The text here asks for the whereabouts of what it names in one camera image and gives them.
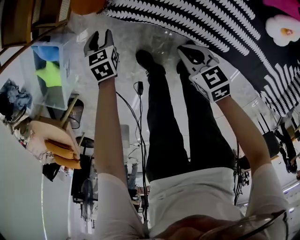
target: forearm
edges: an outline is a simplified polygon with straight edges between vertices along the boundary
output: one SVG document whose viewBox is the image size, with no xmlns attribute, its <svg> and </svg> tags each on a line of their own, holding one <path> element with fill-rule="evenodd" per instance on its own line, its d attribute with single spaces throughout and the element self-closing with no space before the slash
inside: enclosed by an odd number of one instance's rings
<svg viewBox="0 0 300 240">
<path fill-rule="evenodd" d="M 225 97 L 217 102 L 239 141 L 251 167 L 252 174 L 258 167 L 270 163 L 267 144 L 252 120 L 231 98 Z"/>
<path fill-rule="evenodd" d="M 99 86 L 94 156 L 98 173 L 114 175 L 127 184 L 114 78 Z"/>
</svg>

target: orange pouf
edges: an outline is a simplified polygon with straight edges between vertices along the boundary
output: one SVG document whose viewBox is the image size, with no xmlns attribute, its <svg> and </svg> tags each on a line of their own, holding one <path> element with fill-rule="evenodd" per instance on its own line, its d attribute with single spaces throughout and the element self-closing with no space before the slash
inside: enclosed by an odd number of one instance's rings
<svg viewBox="0 0 300 240">
<path fill-rule="evenodd" d="M 106 0 L 71 0 L 71 10 L 79 15 L 100 12 L 106 5 Z"/>
</svg>

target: white t-shirt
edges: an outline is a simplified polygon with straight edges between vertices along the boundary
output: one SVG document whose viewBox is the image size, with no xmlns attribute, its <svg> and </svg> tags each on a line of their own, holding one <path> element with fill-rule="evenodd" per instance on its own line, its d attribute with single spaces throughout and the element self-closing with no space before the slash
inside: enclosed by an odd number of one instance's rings
<svg viewBox="0 0 300 240">
<path fill-rule="evenodd" d="M 150 229 L 154 238 L 168 226 L 192 215 L 236 221 L 244 216 L 233 204 L 233 171 L 211 168 L 159 179 L 150 183 Z M 286 201 L 272 164 L 258 168 L 246 216 L 286 210 Z M 285 239 L 283 221 L 268 228 L 271 239 Z M 145 239 L 143 225 L 134 209 L 127 187 L 118 178 L 98 175 L 98 216 L 95 237 L 101 240 Z"/>
</svg>

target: transparent plastic container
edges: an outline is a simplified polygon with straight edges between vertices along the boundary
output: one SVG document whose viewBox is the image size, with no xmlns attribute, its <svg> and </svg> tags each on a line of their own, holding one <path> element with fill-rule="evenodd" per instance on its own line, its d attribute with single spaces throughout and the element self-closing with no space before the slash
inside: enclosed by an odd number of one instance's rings
<svg viewBox="0 0 300 240">
<path fill-rule="evenodd" d="M 76 42 L 76 35 L 72 33 L 54 34 L 49 42 L 36 42 L 32 46 L 57 47 L 59 60 L 52 61 L 59 67 L 61 84 L 47 86 L 46 81 L 37 76 L 36 70 L 46 67 L 46 61 L 41 59 L 30 47 L 20 55 L 24 86 L 31 93 L 33 103 L 51 108 L 66 110 L 68 99 L 76 82 L 76 74 L 72 69 L 72 46 Z"/>
</svg>

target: black and white rug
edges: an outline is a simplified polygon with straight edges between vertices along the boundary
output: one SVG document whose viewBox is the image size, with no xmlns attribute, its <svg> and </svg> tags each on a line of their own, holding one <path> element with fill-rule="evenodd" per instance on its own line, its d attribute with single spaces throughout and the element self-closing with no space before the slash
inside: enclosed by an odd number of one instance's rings
<svg viewBox="0 0 300 240">
<path fill-rule="evenodd" d="M 282 12 L 262 0 L 114 0 L 106 14 L 155 24 L 209 48 L 237 68 L 281 116 L 300 100 L 300 43 L 274 43 L 265 22 Z"/>
</svg>

